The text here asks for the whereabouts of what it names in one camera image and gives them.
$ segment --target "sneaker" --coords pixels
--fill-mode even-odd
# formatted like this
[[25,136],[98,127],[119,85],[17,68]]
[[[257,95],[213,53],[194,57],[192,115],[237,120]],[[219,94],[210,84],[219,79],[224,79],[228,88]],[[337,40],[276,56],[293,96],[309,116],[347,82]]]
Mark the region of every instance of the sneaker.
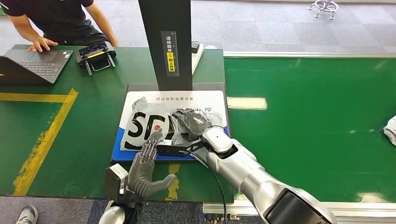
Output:
[[16,224],[36,224],[38,219],[37,209],[33,206],[25,206],[19,215]]

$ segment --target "yellow label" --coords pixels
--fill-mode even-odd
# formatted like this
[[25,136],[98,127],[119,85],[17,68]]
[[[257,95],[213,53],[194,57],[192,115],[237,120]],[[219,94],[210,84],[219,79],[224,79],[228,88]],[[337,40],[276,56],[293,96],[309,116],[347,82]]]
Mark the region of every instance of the yellow label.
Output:
[[101,55],[101,54],[104,54],[104,52],[102,51],[102,52],[99,52],[99,53],[97,53],[97,54],[94,54],[94,55],[88,56],[88,58],[95,57],[95,56],[98,56],[98,55]]
[[175,71],[175,62],[174,62],[174,58],[173,58],[173,52],[167,52],[166,53],[166,57],[168,59],[168,70],[170,72],[174,72]]

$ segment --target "scale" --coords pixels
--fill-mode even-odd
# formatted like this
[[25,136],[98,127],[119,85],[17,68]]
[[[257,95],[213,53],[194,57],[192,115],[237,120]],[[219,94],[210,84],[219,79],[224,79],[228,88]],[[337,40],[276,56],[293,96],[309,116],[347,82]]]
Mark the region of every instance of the scale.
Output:
[[[132,150],[123,149],[121,139],[127,131],[126,123],[131,119],[133,103],[141,97],[145,97],[148,103],[164,103],[173,109],[192,107],[216,110],[222,114],[225,132],[230,134],[225,84],[193,84],[192,82],[192,73],[196,68],[196,64],[192,64],[192,58],[194,62],[198,62],[197,59],[199,60],[203,52],[203,45],[200,44],[201,49],[198,49],[195,56],[191,56],[191,2],[139,0],[139,6],[157,84],[128,85],[111,163],[130,163],[140,151],[135,147]],[[171,9],[171,13],[165,14],[164,9]],[[163,19],[153,20],[152,15],[162,15]],[[176,101],[179,95],[183,96],[183,102]],[[158,156],[156,160],[195,161],[195,158]]]

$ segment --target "cable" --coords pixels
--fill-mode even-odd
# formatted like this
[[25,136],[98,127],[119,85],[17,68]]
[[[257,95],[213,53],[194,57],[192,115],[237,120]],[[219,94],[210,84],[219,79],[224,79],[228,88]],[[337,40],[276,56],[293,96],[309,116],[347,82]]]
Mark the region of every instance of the cable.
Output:
[[[198,159],[200,159],[207,167],[209,168],[209,164],[198,154],[196,154],[195,152],[190,152],[188,150],[185,150],[186,152],[193,154],[194,156],[198,157]],[[216,179],[217,185],[219,186],[220,192],[221,192],[221,197],[223,198],[223,206],[224,206],[224,224],[227,224],[227,207],[226,207],[226,198],[224,197],[224,191],[223,188],[221,187],[220,181],[217,178],[216,173],[210,169],[210,171],[212,172],[214,179]]]
[[223,129],[223,131],[226,133],[226,135],[228,135],[228,131],[227,131],[227,129],[226,129],[225,127],[222,127],[222,126],[220,126],[220,125],[212,125],[212,126],[210,126],[210,127],[220,127],[220,128]]
[[129,206],[124,208],[124,211],[126,209],[132,209],[133,211],[130,212],[127,216],[127,218],[125,219],[125,223],[126,224],[137,224],[140,223],[141,221],[141,211],[143,208],[143,204],[142,203],[135,203],[134,208],[129,208]]

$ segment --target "person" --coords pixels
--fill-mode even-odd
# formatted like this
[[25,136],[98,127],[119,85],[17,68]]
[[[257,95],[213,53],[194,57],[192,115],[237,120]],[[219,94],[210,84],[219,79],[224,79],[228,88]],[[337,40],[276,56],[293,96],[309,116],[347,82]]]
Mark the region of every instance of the person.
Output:
[[21,214],[15,224],[36,224],[38,220],[37,209],[33,206],[23,207]]
[[[3,11],[8,15],[18,33],[32,42],[28,51],[42,52],[50,46],[90,46],[109,41],[118,46],[109,22],[94,3],[94,0],[0,0]],[[84,6],[99,26],[99,32],[86,19]],[[43,31],[40,36],[29,19]]]

